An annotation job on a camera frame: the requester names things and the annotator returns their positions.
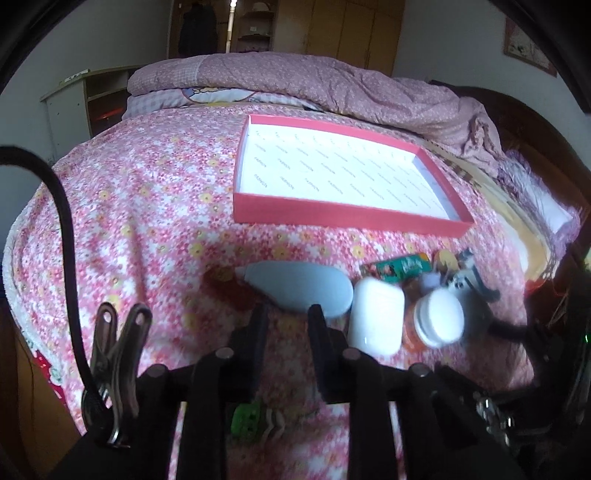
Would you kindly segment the white earbuds case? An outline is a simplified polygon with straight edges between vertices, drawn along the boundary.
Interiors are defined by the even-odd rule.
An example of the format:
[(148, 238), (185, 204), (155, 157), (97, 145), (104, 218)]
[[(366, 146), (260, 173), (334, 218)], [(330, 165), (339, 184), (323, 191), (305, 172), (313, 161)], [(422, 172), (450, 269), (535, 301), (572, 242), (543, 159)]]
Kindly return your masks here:
[(349, 346), (371, 356), (390, 357), (402, 345), (405, 294), (397, 285), (367, 277), (353, 288)]

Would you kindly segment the red small toy figure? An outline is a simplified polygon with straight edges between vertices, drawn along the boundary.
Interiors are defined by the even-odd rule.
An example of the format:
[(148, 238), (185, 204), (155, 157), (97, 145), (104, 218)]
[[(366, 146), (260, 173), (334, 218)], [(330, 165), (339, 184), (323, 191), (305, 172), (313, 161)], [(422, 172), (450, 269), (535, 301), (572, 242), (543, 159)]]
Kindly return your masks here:
[(232, 267), (214, 266), (204, 274), (204, 284), (213, 296), (236, 311), (252, 310), (259, 295), (238, 279)]

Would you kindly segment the white cap orange jar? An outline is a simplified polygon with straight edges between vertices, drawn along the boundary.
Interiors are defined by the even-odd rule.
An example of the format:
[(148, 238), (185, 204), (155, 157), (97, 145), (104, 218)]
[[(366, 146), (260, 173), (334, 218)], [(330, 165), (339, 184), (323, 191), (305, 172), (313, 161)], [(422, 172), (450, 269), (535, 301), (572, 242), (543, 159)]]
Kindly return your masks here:
[(403, 345), (408, 351), (440, 349), (458, 342), (464, 334), (465, 314), (460, 300), (438, 280), (428, 274), (405, 285)]

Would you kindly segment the grey oval plastic lid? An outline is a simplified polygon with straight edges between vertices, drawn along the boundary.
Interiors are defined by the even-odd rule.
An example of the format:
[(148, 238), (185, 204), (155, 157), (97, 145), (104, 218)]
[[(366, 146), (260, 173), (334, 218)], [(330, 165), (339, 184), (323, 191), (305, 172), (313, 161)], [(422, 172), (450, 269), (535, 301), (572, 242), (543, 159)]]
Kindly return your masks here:
[(325, 317), (346, 314), (353, 304), (353, 284), (338, 268), (301, 261), (259, 261), (235, 268), (249, 285), (280, 309), (305, 313), (320, 305)]

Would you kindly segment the green lighter with orange cap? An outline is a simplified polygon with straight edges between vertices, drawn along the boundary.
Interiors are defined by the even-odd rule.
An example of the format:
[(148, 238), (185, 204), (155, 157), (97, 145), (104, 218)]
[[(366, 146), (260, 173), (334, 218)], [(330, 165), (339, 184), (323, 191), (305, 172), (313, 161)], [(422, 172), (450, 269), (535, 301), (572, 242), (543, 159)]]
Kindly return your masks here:
[(360, 266), (363, 277), (373, 277), (392, 284), (416, 278), (423, 273), (431, 272), (432, 269), (431, 260), (425, 253), (410, 254)]

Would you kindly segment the dark grey curved tool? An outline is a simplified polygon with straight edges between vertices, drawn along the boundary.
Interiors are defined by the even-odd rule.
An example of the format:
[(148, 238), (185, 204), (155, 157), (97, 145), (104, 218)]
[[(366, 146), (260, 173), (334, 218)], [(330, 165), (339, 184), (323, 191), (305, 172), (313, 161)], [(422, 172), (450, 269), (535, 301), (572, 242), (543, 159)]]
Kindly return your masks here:
[(501, 299), (501, 292), (485, 284), (477, 268), (473, 251), (466, 248), (454, 255), (458, 259), (460, 269), (450, 273), (438, 271), (441, 274), (441, 284), (456, 292), (475, 292), (487, 303), (498, 302)]

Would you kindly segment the green frog keychain toy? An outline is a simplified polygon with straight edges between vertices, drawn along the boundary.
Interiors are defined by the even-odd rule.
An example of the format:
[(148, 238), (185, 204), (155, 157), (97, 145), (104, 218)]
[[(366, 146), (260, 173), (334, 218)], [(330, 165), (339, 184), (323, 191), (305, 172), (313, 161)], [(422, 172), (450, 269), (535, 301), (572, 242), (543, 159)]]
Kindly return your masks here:
[(283, 414), (263, 402), (238, 405), (230, 424), (231, 437), (243, 444), (273, 442), (285, 430)]

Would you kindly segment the silver metal clip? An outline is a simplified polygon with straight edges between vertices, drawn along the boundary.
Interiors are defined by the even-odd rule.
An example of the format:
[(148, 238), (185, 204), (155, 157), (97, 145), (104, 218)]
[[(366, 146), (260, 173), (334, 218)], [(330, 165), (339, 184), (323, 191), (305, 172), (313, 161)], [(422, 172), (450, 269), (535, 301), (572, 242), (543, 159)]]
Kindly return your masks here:
[(98, 308), (90, 359), (97, 396), (84, 391), (81, 407), (86, 429), (110, 445), (127, 444), (138, 417), (136, 379), (151, 323), (152, 312), (142, 303), (131, 307), (122, 325), (112, 304)]

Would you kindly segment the red shallow cardboard box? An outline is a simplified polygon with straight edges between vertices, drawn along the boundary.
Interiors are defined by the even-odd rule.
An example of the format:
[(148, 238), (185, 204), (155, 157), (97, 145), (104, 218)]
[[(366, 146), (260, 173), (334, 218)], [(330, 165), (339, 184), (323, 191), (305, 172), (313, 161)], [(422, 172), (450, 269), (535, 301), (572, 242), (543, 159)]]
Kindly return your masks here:
[(235, 159), (238, 223), (356, 228), (460, 238), (467, 206), (420, 146), (331, 122), (245, 121)]

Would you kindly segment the purple folded quilt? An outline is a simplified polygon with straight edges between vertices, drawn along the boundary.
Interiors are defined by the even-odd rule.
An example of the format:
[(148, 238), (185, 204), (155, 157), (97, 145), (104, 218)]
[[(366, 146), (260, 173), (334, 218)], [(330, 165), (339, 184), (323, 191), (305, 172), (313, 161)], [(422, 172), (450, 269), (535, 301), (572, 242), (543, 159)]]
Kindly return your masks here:
[(331, 57), (228, 53), (170, 59), (129, 79), (126, 117), (176, 104), (183, 89), (212, 87), (280, 94), (318, 109), (413, 132), (496, 175), (506, 155), (485, 107), (444, 86), (391, 78)]

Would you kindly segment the cartoon print pillow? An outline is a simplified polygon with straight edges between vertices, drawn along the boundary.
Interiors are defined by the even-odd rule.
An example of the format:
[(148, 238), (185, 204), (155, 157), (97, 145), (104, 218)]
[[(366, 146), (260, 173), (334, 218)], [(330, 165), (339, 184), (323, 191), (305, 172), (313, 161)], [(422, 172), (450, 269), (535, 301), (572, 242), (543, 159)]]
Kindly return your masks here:
[(314, 102), (290, 95), (240, 88), (191, 87), (157, 90), (138, 96), (129, 96), (122, 118), (131, 119), (162, 109), (181, 108), (192, 105), (243, 102), (286, 105), (311, 111), (322, 111), (322, 108)]

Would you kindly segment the dark wooden headboard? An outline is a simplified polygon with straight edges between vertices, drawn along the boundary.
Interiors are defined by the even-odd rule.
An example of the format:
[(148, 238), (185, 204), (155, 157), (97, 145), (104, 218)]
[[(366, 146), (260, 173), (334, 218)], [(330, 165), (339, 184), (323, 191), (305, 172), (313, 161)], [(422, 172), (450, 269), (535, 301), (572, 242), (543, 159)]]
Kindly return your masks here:
[(438, 80), (430, 83), (482, 105), (491, 125), (486, 127), (482, 121), (475, 122), (476, 131), (469, 135), (472, 143), (486, 147), (497, 143), (503, 151), (517, 151), (559, 201), (575, 208), (582, 222), (590, 218), (590, 170), (548, 120), (507, 94)]

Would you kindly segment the white bedside shelf cabinet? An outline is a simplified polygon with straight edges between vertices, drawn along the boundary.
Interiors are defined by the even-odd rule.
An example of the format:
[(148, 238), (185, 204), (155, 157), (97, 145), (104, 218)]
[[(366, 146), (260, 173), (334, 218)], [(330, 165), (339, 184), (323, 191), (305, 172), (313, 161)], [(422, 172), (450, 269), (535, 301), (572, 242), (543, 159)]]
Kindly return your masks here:
[(57, 161), (75, 146), (118, 123), (127, 107), (127, 84), (140, 65), (84, 70), (40, 98)]

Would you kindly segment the wooden wardrobe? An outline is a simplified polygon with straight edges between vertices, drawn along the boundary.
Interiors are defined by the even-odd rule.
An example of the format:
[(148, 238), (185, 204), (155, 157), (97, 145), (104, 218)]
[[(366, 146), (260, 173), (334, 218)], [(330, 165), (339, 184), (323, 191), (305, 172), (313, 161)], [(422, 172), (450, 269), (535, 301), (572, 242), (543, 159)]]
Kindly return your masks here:
[(332, 57), (390, 76), (405, 5), (404, 0), (280, 1), (271, 49)]

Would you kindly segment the framed wall picture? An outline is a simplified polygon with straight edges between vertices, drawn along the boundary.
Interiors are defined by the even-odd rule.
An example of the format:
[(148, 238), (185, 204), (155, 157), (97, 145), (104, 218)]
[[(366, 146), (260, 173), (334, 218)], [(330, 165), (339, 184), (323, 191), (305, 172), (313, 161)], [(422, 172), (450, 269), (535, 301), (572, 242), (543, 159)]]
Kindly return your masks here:
[(509, 17), (505, 21), (504, 54), (556, 77), (558, 72), (535, 42)]

